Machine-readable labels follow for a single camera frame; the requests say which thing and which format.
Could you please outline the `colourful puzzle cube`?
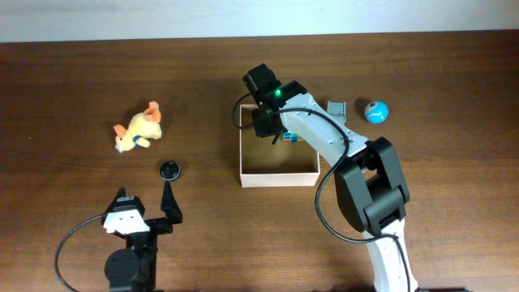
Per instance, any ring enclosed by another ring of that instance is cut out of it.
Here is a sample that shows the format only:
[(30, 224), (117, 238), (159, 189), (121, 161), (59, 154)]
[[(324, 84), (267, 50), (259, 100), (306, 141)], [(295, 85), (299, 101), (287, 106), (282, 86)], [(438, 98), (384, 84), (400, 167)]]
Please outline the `colourful puzzle cube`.
[(283, 134), (282, 140), (284, 143), (297, 143), (303, 142), (304, 138), (298, 135), (297, 133), (287, 131)]

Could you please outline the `pink cardboard box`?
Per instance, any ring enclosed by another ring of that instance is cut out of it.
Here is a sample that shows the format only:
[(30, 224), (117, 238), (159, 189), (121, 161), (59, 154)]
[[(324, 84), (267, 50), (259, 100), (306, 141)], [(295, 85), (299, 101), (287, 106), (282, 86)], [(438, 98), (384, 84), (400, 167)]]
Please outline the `pink cardboard box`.
[(313, 187), (320, 176), (320, 155), (306, 141), (284, 143), (261, 138), (253, 128), (239, 132), (242, 187)]

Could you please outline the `yellow grey toy truck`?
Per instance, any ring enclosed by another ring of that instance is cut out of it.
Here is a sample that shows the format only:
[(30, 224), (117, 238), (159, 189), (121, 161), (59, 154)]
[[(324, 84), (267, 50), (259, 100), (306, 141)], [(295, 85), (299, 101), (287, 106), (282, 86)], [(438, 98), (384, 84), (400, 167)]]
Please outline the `yellow grey toy truck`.
[(333, 116), (339, 123), (346, 123), (347, 104), (342, 102), (328, 101), (327, 112)]

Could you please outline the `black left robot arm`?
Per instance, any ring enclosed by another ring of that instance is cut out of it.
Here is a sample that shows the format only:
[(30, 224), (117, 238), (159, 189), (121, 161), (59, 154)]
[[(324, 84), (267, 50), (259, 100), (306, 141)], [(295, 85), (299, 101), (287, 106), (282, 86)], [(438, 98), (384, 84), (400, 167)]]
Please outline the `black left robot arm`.
[(163, 217), (145, 219), (145, 207), (137, 196), (127, 196), (122, 187), (105, 211), (102, 225), (109, 234), (126, 242), (106, 260), (104, 272), (111, 292), (145, 292), (156, 289), (157, 238), (171, 234), (182, 223), (170, 182), (164, 184), (161, 198)]

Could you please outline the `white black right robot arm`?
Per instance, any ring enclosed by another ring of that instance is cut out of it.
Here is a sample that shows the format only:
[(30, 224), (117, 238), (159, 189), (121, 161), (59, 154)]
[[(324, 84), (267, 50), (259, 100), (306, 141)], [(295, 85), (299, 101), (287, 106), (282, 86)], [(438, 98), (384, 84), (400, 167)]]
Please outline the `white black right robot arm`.
[(321, 212), (320, 195), (332, 178), (341, 214), (362, 238), (330, 232), (340, 240), (367, 246), (375, 289), (417, 291), (404, 238), (410, 191), (393, 145), (384, 137), (369, 140), (351, 131), (322, 109), (298, 81), (283, 84), (266, 64), (249, 70), (242, 81), (257, 105), (248, 125), (257, 136), (278, 138), (294, 132), (329, 163), (331, 169), (315, 193), (317, 217), (330, 229)]

